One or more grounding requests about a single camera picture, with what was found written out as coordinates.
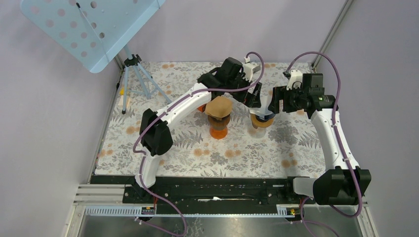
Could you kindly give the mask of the white paper coffee filter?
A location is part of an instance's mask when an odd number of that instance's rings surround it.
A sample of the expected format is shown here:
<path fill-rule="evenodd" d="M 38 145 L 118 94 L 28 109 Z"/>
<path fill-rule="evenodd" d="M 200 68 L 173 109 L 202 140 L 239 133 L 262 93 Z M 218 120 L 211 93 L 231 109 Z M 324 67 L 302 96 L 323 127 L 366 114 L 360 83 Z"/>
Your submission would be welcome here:
<path fill-rule="evenodd" d="M 260 98 L 260 108 L 250 108 L 250 114 L 255 115 L 260 120 L 269 120 L 275 117 L 275 114 L 268 109 L 272 97 L 267 95 Z"/>

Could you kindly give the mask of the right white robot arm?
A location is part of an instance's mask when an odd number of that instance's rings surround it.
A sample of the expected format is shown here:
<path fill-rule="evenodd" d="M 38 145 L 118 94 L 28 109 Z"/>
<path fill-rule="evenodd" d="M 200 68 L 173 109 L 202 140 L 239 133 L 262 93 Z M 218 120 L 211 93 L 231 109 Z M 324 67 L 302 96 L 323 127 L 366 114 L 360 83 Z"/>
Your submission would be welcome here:
<path fill-rule="evenodd" d="M 285 86 L 272 89 L 268 109 L 274 114 L 303 110 L 316 129 L 325 159 L 325 172 L 318 178 L 296 177 L 283 190 L 284 199 L 298 202 L 303 195 L 318 205 L 361 205 L 371 173 L 354 158 L 340 123 L 336 97 L 326 95 L 322 74 L 284 72 Z"/>

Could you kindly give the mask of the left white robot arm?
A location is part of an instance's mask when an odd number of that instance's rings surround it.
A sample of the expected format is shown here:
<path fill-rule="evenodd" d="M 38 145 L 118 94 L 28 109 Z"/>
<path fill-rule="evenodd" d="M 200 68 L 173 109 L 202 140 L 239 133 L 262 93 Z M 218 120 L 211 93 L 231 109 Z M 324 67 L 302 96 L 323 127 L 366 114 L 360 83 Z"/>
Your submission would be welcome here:
<path fill-rule="evenodd" d="M 259 79 L 253 81 L 252 78 L 257 72 L 260 72 L 260 78 L 263 76 L 264 62 L 252 62 L 249 56 L 244 60 L 242 63 L 232 57 L 225 59 L 220 67 L 202 74 L 192 88 L 169 105 L 157 111 L 144 111 L 140 136 L 133 146 L 134 153 L 144 155 L 135 175 L 138 186 L 134 196 L 140 202 L 147 203 L 153 198 L 151 186 L 156 182 L 161 156 L 173 145 L 171 130 L 186 116 L 224 93 L 229 93 L 248 108 L 261 106 L 262 84 Z"/>

